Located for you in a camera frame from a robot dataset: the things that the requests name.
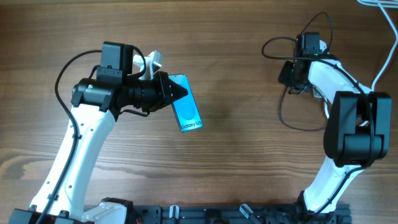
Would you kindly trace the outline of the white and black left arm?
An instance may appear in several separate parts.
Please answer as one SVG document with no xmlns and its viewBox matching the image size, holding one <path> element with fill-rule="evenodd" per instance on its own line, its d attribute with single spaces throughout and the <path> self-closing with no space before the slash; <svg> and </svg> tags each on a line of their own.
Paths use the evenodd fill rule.
<svg viewBox="0 0 398 224">
<path fill-rule="evenodd" d="M 10 223 L 140 223 L 129 200 L 105 198 L 85 210 L 85 194 L 101 147 L 122 113 L 148 116 L 187 96 L 186 88 L 165 72 L 150 80 L 142 62 L 133 73 L 133 45 L 104 42 L 100 64 L 72 90 L 72 107 L 60 102 L 70 121 L 62 145 L 45 183 L 27 210 L 14 209 Z"/>
</svg>

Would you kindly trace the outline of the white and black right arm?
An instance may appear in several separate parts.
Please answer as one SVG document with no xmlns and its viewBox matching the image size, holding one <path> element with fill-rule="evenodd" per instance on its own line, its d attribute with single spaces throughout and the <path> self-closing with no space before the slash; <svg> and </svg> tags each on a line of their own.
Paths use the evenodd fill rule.
<svg viewBox="0 0 398 224">
<path fill-rule="evenodd" d="M 335 210 L 350 182 L 389 148 L 392 99 L 360 84 L 329 53 L 317 32 L 302 32 L 294 54 L 278 77 L 286 92 L 312 91 L 326 102 L 328 120 L 323 136 L 326 154 L 315 180 L 303 192 L 309 215 Z"/>
</svg>

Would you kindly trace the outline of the turquoise screen smartphone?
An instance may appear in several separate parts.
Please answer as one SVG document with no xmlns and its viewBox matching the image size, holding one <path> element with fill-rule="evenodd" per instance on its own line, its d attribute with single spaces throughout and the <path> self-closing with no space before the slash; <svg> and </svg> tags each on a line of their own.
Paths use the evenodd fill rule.
<svg viewBox="0 0 398 224">
<path fill-rule="evenodd" d="M 181 132 L 192 131 L 203 127 L 188 78 L 185 74 L 171 75 L 169 78 L 184 87 L 188 95 L 173 102 L 172 107 Z"/>
</svg>

